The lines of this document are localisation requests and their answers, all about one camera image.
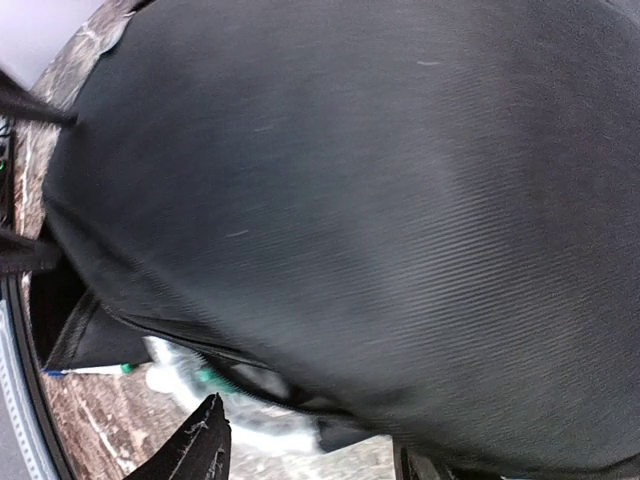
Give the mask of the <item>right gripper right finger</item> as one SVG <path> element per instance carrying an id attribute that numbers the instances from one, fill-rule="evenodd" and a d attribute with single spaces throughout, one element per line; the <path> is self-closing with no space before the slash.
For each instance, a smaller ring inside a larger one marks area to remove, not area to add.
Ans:
<path id="1" fill-rule="evenodd" d="M 463 480 L 479 479 L 477 472 L 450 469 L 446 465 L 433 463 L 426 457 L 412 454 L 396 440 L 393 441 L 395 478 L 398 480 Z"/>

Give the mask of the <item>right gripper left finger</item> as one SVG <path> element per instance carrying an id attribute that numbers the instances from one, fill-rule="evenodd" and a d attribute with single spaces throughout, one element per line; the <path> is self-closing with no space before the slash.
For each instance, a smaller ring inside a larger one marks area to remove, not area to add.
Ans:
<path id="1" fill-rule="evenodd" d="M 127 480 L 227 480 L 231 446 L 223 401 L 211 394 Z"/>

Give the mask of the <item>green white glue stick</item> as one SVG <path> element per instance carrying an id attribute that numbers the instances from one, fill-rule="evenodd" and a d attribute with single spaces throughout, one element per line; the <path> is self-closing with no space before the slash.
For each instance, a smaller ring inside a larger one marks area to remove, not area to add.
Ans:
<path id="1" fill-rule="evenodd" d="M 198 394 L 213 382 L 208 369 L 181 370 L 175 366 L 154 365 L 145 374 L 145 383 L 153 391 L 164 394 Z"/>

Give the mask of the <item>black student backpack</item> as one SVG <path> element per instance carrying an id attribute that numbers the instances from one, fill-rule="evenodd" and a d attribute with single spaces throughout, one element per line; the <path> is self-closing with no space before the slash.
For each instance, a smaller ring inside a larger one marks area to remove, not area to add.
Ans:
<path id="1" fill-rule="evenodd" d="M 155 1 L 42 192 L 122 322 L 451 466 L 639 472 L 635 1 Z"/>

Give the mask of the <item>blue capped pen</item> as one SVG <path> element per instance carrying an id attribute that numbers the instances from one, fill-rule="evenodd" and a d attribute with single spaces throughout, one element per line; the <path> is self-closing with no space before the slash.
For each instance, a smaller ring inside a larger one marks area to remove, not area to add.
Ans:
<path id="1" fill-rule="evenodd" d="M 78 375 L 129 375 L 137 369 L 136 365 L 119 364 L 99 367 L 83 367 L 64 370 L 44 370 L 43 373 L 49 377 L 63 377 L 70 374 Z"/>

